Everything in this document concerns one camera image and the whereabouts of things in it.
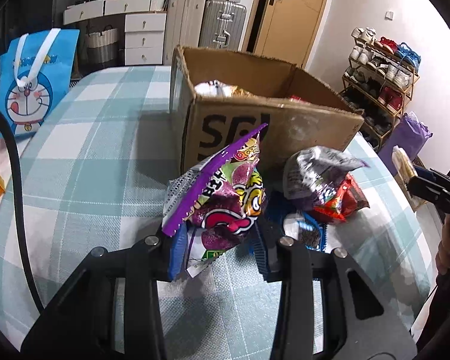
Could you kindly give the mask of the person's right hand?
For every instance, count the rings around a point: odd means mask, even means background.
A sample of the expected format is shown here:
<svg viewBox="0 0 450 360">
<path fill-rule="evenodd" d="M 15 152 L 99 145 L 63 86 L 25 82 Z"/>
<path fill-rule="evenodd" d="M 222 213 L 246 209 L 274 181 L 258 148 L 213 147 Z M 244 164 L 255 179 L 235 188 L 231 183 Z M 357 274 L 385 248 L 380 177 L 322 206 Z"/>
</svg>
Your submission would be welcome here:
<svg viewBox="0 0 450 360">
<path fill-rule="evenodd" d="M 435 256 L 436 269 L 439 275 L 444 275 L 450 269 L 450 215 L 445 216 L 441 229 L 441 241 Z"/>
</svg>

